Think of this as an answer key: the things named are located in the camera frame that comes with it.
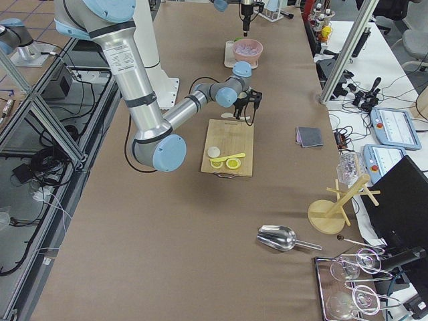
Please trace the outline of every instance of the tiled floor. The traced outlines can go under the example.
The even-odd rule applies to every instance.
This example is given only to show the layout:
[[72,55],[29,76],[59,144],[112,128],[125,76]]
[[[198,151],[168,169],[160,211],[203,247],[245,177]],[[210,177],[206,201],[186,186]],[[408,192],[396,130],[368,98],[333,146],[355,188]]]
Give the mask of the tiled floor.
[[[24,22],[34,40],[49,42],[60,47],[65,46],[69,38],[60,35],[55,29],[54,23],[54,2],[40,0],[0,0],[0,23],[4,19],[18,18]],[[31,79],[37,80],[34,76],[37,72],[35,68],[24,70],[18,68],[26,76],[31,74]],[[13,88],[13,80],[9,79],[4,70],[0,69],[0,89]]]
[[[330,7],[336,12],[335,20],[354,21],[358,15],[355,0],[331,0]],[[406,26],[402,21],[395,22],[384,17],[377,17],[377,23],[391,28],[391,32],[385,35],[385,40],[390,46],[400,39],[404,30],[406,30]],[[400,64],[414,60],[405,52],[403,46],[398,46],[393,52]],[[428,70],[420,72],[411,66],[406,70],[406,73],[418,93],[421,93],[427,87]]]

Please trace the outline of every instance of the lemon slice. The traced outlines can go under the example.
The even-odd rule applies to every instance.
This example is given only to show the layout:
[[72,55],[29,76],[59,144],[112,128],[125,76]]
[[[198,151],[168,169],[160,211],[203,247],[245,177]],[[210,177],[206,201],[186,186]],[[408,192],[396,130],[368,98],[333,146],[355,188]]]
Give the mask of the lemon slice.
[[239,158],[229,158],[226,161],[226,167],[228,169],[238,169],[241,166],[241,160]]
[[209,162],[211,164],[211,167],[214,169],[220,169],[223,166],[223,162]]

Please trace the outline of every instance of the metal scoop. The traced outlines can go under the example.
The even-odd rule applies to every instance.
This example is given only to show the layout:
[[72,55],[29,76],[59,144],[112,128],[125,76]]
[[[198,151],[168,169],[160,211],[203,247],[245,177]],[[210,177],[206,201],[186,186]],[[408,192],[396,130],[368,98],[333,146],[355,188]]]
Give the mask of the metal scoop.
[[292,229],[282,225],[263,225],[259,228],[257,239],[263,244],[279,251],[291,250],[294,246],[322,251],[322,246],[297,240]]

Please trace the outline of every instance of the gray cloth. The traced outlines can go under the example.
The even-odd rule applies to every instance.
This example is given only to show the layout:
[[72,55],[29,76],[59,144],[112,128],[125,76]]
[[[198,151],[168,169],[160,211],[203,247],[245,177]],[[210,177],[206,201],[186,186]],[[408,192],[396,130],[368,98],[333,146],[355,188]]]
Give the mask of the gray cloth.
[[322,146],[321,130],[313,127],[296,127],[296,142],[302,147]]

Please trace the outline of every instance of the metal bar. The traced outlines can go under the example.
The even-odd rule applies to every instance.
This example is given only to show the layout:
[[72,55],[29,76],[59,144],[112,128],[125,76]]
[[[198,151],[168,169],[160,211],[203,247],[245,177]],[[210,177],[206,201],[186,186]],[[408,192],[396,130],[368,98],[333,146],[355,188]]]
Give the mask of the metal bar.
[[34,93],[32,100],[34,101],[34,106],[31,111],[35,117],[64,149],[64,152],[71,158],[74,166],[80,168],[86,160],[86,155],[79,149],[79,146],[58,121],[44,99],[38,93]]
[[368,20],[373,14],[379,0],[364,0],[360,13],[356,18],[352,28],[349,32],[348,37],[343,45],[342,51],[337,57],[336,63],[334,64],[332,73],[328,77],[327,82],[320,96],[321,104],[326,104],[330,100],[335,87],[339,81],[340,76],[343,74],[345,65],[348,62],[350,55],[354,51],[356,44],[358,43],[364,28],[366,27]]
[[18,87],[26,94],[31,92],[31,86],[27,80],[21,75],[12,61],[0,50],[0,65],[7,71],[7,74],[16,82]]
[[[66,169],[66,173],[64,174],[63,180],[64,181],[68,181],[72,175],[74,173],[74,170],[71,166],[69,166],[69,168]],[[62,197],[64,195],[64,193],[66,192],[68,186],[64,185],[61,186],[57,191],[56,191],[56,197],[58,199],[62,200]],[[58,215],[58,209],[56,209],[55,207],[47,207],[45,210],[45,212],[47,211],[46,214],[46,218],[43,220],[43,223],[40,227],[40,230],[36,236],[36,238],[33,241],[33,244],[31,245],[27,258],[25,259],[24,263],[22,264],[21,268],[18,270],[18,272],[15,273],[19,273],[18,278],[16,279],[14,285],[13,285],[13,293],[11,296],[7,296],[7,300],[8,300],[8,305],[6,307],[6,311],[1,311],[1,313],[3,313],[3,317],[6,316],[8,317],[8,315],[10,315],[10,313],[13,311],[16,301],[21,293],[23,284],[25,283],[25,281],[27,280],[30,270],[33,266],[34,260],[37,257],[38,251],[37,249],[41,248],[41,245],[45,239],[46,234],[49,231],[49,228],[52,224],[52,221],[56,218],[56,217],[61,217],[60,215]]]

